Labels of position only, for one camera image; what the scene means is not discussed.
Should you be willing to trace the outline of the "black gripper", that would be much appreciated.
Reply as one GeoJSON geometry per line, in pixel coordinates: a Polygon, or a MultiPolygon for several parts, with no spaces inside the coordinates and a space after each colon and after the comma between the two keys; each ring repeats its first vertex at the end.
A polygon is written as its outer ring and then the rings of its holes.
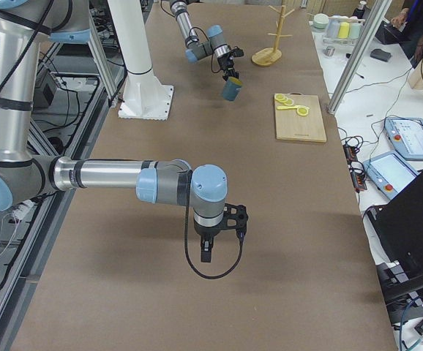
{"type": "Polygon", "coordinates": [[[218,224],[207,227],[198,222],[194,222],[194,229],[201,237],[201,262],[211,262],[214,237],[218,235],[222,229],[218,224]]]}
{"type": "Polygon", "coordinates": [[[229,77],[239,79],[239,72],[233,68],[233,55],[232,53],[225,53],[217,58],[220,69],[223,71],[223,80],[227,81],[229,77]]]}

